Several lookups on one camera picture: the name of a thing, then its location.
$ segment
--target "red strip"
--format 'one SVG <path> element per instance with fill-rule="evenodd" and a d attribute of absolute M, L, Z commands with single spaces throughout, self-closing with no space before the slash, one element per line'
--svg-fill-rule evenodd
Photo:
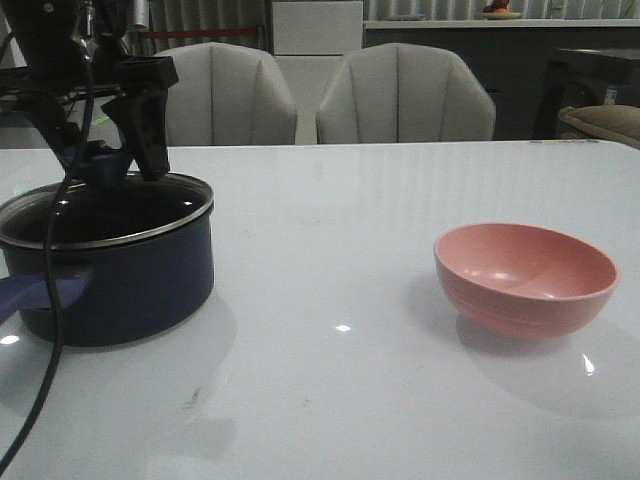
<path fill-rule="evenodd" d="M 142 38 L 198 38 L 198 37 L 246 37 L 258 36 L 257 27 L 225 28 L 220 30 L 186 30 L 181 32 L 142 32 Z"/>

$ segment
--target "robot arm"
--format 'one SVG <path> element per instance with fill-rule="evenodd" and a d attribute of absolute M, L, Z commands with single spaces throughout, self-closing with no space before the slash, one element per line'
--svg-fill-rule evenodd
<path fill-rule="evenodd" d="M 26 67 L 0 70 L 0 98 L 11 97 L 42 134 L 65 170 L 80 140 L 65 106 L 84 98 L 85 62 L 102 109 L 118 127 L 122 147 L 89 142 L 79 177 L 90 186 L 117 187 L 131 162 L 145 180 L 169 171 L 165 136 L 168 88 L 178 81 L 170 57 L 135 57 L 120 41 L 130 0 L 0 0 Z"/>

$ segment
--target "blue handle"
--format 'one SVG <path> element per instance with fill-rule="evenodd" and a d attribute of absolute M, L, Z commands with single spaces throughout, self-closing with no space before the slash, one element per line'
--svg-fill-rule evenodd
<path fill-rule="evenodd" d="M 89 269 L 56 274 L 61 306 L 75 303 L 91 279 Z M 0 325 L 23 308 L 51 308 L 44 275 L 12 275 L 0 279 Z"/>

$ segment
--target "pink bowl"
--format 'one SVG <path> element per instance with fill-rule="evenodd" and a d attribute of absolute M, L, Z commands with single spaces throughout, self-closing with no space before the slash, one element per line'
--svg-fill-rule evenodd
<path fill-rule="evenodd" d="M 618 269 L 605 253 L 568 235 L 505 223 L 466 225 L 435 243 L 440 283 L 466 318 L 524 339 L 561 337 L 604 307 Z"/>

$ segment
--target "chair backrest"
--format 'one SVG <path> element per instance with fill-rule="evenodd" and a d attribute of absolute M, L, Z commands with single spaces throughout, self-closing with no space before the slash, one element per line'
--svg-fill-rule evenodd
<path fill-rule="evenodd" d="M 491 140 L 495 105 L 455 53 L 389 43 L 346 54 L 316 115 L 319 143 Z"/>
<path fill-rule="evenodd" d="M 288 145 L 295 142 L 293 96 L 273 56 L 201 43 L 162 51 L 179 82 L 169 88 L 169 145 Z"/>

